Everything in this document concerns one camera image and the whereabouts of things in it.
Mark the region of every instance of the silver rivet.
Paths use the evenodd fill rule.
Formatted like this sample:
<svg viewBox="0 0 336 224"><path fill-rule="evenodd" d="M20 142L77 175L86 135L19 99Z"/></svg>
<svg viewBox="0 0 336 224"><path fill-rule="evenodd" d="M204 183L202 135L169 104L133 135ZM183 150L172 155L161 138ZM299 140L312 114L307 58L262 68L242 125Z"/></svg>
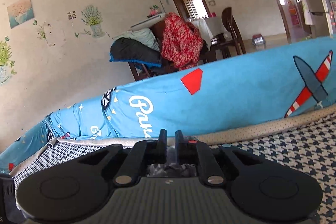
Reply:
<svg viewBox="0 0 336 224"><path fill-rule="evenodd" d="M208 177L208 182L211 184L221 184L224 181L224 178L220 176L211 176Z"/></svg>
<svg viewBox="0 0 336 224"><path fill-rule="evenodd" d="M127 184L127 183L130 183L131 181L132 181L132 178L130 176L118 176L115 179L115 182L119 184Z"/></svg>

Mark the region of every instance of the potted plant decal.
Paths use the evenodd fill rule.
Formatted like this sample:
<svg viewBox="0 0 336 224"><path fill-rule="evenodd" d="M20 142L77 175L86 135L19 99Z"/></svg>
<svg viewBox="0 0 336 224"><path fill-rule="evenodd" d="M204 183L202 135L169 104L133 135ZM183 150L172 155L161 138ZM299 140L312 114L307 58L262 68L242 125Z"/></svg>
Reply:
<svg viewBox="0 0 336 224"><path fill-rule="evenodd" d="M85 25L91 27L92 37L97 38L105 35L100 25L103 22L103 18L101 17L101 12L98 11L97 7L94 7L93 5L85 7L82 11L82 15L84 18L81 18L81 20Z"/></svg>
<svg viewBox="0 0 336 224"><path fill-rule="evenodd" d="M0 84L8 80L10 73L16 74L14 69L9 73L9 68L12 68L15 63L15 61L11 60L11 56L11 47L8 46L7 41L0 41Z"/></svg>

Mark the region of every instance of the canvas picture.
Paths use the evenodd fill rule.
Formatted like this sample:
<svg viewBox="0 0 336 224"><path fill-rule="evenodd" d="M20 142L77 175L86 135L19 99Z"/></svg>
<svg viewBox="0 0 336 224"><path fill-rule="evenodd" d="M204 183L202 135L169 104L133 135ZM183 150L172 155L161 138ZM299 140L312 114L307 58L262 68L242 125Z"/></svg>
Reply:
<svg viewBox="0 0 336 224"><path fill-rule="evenodd" d="M34 18L32 3L30 0L20 0L7 7L10 28Z"/></svg>

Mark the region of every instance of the ribbed gray surface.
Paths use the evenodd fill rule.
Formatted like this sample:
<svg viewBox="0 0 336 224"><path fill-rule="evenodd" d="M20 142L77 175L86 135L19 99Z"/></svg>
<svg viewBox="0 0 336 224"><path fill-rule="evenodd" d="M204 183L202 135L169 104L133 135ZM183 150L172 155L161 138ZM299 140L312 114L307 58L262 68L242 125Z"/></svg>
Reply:
<svg viewBox="0 0 336 224"><path fill-rule="evenodd" d="M198 178L142 178L118 189L97 214L78 224L257 224L241 213L221 189L204 187ZM311 220L301 224L313 224Z"/></svg>

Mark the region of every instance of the red patch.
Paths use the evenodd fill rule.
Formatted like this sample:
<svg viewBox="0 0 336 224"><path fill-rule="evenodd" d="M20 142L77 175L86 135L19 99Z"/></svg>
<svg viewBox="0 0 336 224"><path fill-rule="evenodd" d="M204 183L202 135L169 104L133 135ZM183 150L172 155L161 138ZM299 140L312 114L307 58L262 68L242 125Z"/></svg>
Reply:
<svg viewBox="0 0 336 224"><path fill-rule="evenodd" d="M10 171L12 171L13 168L14 168L14 164L13 164L13 163L9 163L9 165L8 165L8 169L9 169Z"/></svg>
<svg viewBox="0 0 336 224"><path fill-rule="evenodd" d="M181 78L183 85L187 88L191 95L194 95L201 89L203 71L198 68Z"/></svg>

